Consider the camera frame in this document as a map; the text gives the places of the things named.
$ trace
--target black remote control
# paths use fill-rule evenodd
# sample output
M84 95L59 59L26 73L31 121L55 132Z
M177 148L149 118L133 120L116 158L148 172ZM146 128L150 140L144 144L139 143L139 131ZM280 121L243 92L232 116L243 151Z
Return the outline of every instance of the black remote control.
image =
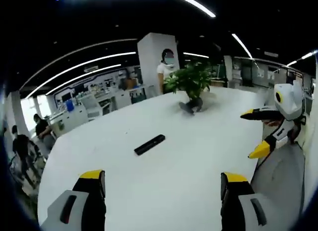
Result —
M150 150L154 146L161 143L163 140L165 140L165 136L160 134L160 135L156 136L155 138L152 138L150 141L142 144L140 147L136 148L134 151L137 155L142 155L146 151Z

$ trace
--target window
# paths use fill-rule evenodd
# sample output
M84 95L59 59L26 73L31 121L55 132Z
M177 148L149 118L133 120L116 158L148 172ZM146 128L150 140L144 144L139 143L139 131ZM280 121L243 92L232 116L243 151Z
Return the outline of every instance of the window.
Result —
M34 106L33 98L21 100L22 112L25 120L26 127L29 131L35 128L35 122L33 120L34 114L36 114L36 108Z
M44 118L45 116L50 116L51 110L50 110L50 106L49 106L49 102L48 102L47 97L45 95L40 95L37 97L37 99L38 99L42 118Z

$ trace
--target black shirt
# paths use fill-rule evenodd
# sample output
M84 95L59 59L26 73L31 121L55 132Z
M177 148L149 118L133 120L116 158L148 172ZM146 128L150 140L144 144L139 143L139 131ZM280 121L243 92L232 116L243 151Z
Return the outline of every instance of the black shirt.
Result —
M40 122L35 127L35 133L38 136L40 133L44 132L46 127L48 126L48 122L41 119Z
M28 156L28 143L29 138L26 135L18 135L16 139L13 140L12 150L18 153L21 160Z

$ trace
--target potted plant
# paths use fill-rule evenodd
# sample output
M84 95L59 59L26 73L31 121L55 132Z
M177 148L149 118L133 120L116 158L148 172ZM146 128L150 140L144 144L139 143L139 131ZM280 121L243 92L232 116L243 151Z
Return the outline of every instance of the potted plant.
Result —
M204 89L210 91L212 67L210 64L195 63L189 64L186 68L177 70L170 74L164 80L167 89L176 93L177 90L185 91L190 101L187 103L180 102L180 107L193 114L193 108L197 107L196 112L200 111L203 101L200 97Z

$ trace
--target white shirt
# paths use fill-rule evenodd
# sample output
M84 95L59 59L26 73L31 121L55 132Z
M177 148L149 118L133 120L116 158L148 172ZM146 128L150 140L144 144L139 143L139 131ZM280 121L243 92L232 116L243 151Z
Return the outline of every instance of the white shirt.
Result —
M166 65L162 62L157 67L157 73L163 74L163 79L169 77L169 75L174 71L175 71L175 67L173 65Z

